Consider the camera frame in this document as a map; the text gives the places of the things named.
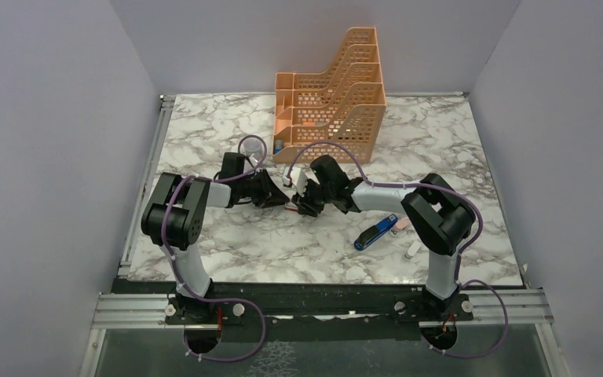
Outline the red white staple box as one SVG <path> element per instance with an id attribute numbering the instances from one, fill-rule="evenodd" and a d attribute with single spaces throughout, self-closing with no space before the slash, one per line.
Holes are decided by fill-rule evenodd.
<path id="1" fill-rule="evenodd" d="M 293 167 L 288 175 L 283 176 L 283 186 L 294 189 L 294 194 L 291 196 L 290 201 L 284 206 L 285 210 L 299 212 L 298 204 L 305 196 L 308 180 L 309 178 L 304 170 L 298 167 Z"/>

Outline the pink white small stapler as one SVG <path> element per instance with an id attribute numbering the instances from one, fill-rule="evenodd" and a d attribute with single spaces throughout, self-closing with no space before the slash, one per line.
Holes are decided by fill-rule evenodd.
<path id="1" fill-rule="evenodd" d="M 411 226 L 411 221 L 409 218 L 401 218 L 398 220 L 393 227 L 390 229 L 390 233 L 393 236 L 397 236 L 398 234 L 404 232 Z"/>

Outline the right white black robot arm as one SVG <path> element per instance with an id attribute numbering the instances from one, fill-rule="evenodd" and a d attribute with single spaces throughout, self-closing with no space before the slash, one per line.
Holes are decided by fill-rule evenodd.
<path id="1" fill-rule="evenodd" d="M 407 216 L 429 250 L 422 311 L 434 320 L 450 313 L 451 297 L 459 290 L 459 245 L 477 220 L 466 197 L 435 173 L 410 183 L 369 182 L 349 178 L 329 155 L 315 159 L 311 169 L 314 178 L 294 168 L 284 180 L 287 187 L 296 190 L 292 201 L 299 213 L 317 216 L 325 205 L 332 204 L 344 214 L 376 210 Z"/>

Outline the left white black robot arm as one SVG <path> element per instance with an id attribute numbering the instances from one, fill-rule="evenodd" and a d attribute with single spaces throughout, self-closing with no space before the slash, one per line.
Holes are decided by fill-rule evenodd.
<path id="1" fill-rule="evenodd" d="M 177 282 L 176 292 L 187 297 L 186 313 L 206 322 L 215 312 L 208 296 L 212 280 L 203 266 L 198 239 L 208 207 L 232 208 L 243 203 L 266 209 L 283 206 L 288 196 L 267 170 L 245 171 L 247 157 L 226 152 L 217 180 L 161 174 L 141 218 L 141 231 L 161 247 Z"/>

